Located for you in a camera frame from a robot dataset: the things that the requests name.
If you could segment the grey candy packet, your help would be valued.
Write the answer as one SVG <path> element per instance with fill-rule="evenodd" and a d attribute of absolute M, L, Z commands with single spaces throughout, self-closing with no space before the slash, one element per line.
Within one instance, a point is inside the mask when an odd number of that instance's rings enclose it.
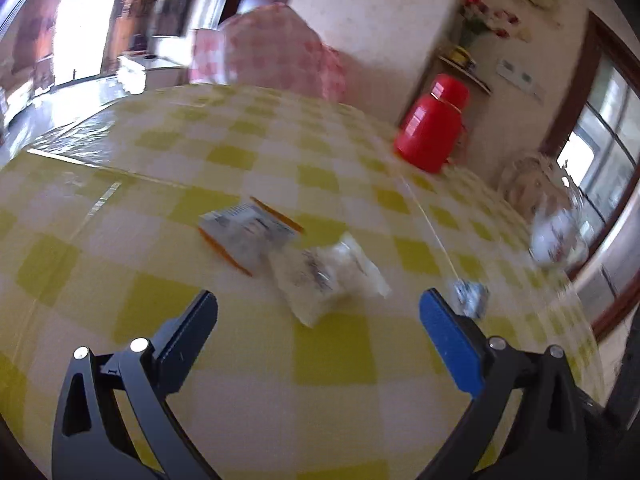
<path fill-rule="evenodd" d="M 457 280 L 454 283 L 457 299 L 457 314 L 480 320 L 486 312 L 489 289 L 482 283 Z"/>

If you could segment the white orange snack packet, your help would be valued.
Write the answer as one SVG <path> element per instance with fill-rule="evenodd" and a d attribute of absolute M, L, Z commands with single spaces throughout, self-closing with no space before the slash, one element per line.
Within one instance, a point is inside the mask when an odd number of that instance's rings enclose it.
<path fill-rule="evenodd" d="M 246 275 L 255 275 L 267 256 L 302 235 L 304 228 L 254 196 L 247 202 L 201 214 L 198 232 L 215 252 Z"/>

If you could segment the clear bread packet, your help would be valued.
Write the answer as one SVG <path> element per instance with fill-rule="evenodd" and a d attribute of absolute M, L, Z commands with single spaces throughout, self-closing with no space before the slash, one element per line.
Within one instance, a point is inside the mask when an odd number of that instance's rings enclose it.
<path fill-rule="evenodd" d="M 272 252 L 268 261 L 283 298 L 307 327 L 317 325 L 343 300 L 390 294 L 383 274 L 349 232 L 331 246 L 286 246 Z"/>

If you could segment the white floral teapot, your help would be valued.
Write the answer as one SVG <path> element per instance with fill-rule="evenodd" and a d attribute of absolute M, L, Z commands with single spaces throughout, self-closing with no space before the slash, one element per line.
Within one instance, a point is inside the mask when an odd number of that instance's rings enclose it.
<path fill-rule="evenodd" d="M 580 266 L 588 257 L 588 244 L 580 234 L 580 211 L 559 206 L 553 197 L 542 196 L 530 230 L 529 253 L 544 269 Z"/>

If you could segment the yellow green checkered tablecloth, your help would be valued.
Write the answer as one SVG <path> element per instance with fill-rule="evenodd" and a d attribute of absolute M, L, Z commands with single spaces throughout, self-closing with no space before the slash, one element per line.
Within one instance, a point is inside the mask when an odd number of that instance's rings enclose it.
<path fill-rule="evenodd" d="M 44 134 L 1 170 L 1 414 L 43 471 L 73 352 L 126 348 L 207 289 L 169 405 L 227 479 L 412 479 L 469 404 L 419 299 L 484 285 L 480 328 L 561 346 L 604 397 L 582 305 L 469 170 L 426 174 L 346 105 L 198 84 Z"/>

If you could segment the white ornate chair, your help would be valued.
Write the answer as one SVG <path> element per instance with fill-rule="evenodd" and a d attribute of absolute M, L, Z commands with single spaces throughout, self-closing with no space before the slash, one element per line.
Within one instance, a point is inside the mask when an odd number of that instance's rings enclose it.
<path fill-rule="evenodd" d="M 537 151 L 515 152 L 503 165 L 499 195 L 528 223 L 568 210 L 582 213 L 582 191 L 555 159 Z"/>

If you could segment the red thermos jug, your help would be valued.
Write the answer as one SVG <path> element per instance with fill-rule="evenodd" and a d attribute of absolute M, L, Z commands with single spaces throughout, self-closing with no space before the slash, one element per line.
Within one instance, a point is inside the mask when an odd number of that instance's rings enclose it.
<path fill-rule="evenodd" d="M 468 101 L 469 89 L 462 81 L 437 75 L 431 90 L 416 100 L 402 122 L 395 151 L 412 166 L 438 174 L 463 131 L 462 113 Z"/>

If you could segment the wooden corner shelf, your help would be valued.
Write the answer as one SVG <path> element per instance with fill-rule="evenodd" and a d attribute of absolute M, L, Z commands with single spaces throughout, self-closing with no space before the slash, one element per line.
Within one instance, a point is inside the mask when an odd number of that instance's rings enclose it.
<path fill-rule="evenodd" d="M 488 96 L 491 95 L 491 88 L 484 80 L 481 80 L 480 77 L 477 76 L 476 63 L 465 48 L 454 46 L 442 49 L 437 55 L 437 59 L 454 70 L 457 70 L 459 73 L 462 73 L 463 76 L 474 82 L 474 84 Z"/>

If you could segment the white tv cabinet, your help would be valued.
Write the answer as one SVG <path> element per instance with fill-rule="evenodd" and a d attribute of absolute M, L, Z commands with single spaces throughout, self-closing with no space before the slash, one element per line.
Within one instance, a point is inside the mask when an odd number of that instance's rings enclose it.
<path fill-rule="evenodd" d="M 152 54 L 122 54 L 116 77 L 122 88 L 134 96 L 184 84 L 186 66 Z"/>

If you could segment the flower vase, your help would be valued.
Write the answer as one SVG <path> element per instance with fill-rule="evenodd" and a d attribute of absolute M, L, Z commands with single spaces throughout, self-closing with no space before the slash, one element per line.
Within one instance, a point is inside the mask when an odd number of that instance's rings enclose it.
<path fill-rule="evenodd" d="M 465 50 L 483 35 L 509 39 L 521 25 L 516 14 L 503 8 L 488 6 L 486 0 L 461 0 L 458 14 L 462 18 L 458 46 Z"/>

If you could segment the pink checkered covered chair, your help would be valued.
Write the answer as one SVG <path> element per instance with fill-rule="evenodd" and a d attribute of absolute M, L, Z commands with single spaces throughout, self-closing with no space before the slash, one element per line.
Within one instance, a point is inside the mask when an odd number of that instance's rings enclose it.
<path fill-rule="evenodd" d="M 236 14 L 217 29 L 195 29 L 189 78 L 197 84 L 245 84 L 332 102 L 341 102 L 346 93 L 340 52 L 284 3 Z"/>

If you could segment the wall television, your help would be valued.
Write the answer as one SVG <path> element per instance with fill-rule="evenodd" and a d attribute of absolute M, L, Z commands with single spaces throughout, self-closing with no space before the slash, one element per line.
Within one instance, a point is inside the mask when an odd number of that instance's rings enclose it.
<path fill-rule="evenodd" d="M 155 0 L 149 34 L 154 37 L 182 37 L 194 0 Z"/>

